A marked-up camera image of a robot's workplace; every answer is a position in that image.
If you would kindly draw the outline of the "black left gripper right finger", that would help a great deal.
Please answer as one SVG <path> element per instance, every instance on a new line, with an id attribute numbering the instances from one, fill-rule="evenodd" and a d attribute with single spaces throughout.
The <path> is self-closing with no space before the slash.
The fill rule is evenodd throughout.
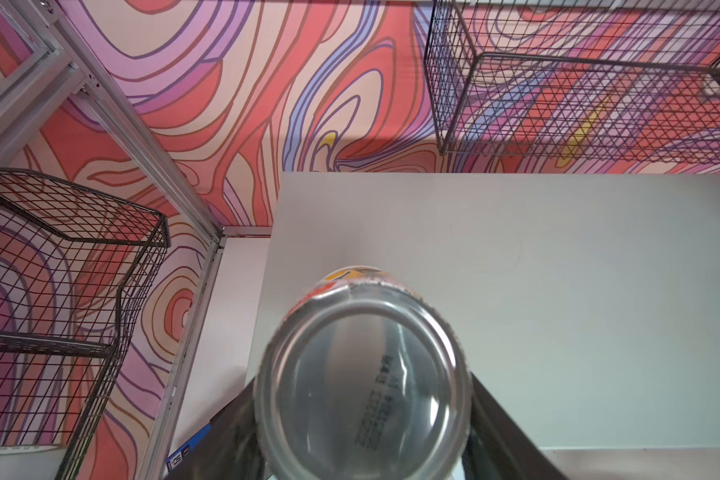
<path id="1" fill-rule="evenodd" d="M 462 454 L 467 480 L 566 480 L 472 375 L 470 430 Z"/>

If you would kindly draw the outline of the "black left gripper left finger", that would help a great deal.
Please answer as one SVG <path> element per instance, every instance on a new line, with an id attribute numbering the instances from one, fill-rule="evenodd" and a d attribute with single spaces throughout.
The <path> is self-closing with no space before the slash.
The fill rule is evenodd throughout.
<path id="1" fill-rule="evenodd" d="M 192 447 L 167 479 L 257 479 L 258 441 L 254 381 L 210 423 L 209 432 Z"/>

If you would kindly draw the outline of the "yellow corn can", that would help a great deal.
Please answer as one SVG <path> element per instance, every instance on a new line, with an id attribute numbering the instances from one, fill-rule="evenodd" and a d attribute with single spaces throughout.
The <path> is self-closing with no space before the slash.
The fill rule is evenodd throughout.
<path id="1" fill-rule="evenodd" d="M 345 267 L 288 311 L 263 352 L 259 445 L 276 479 L 448 479 L 471 395 L 443 317 L 393 276 Z"/>

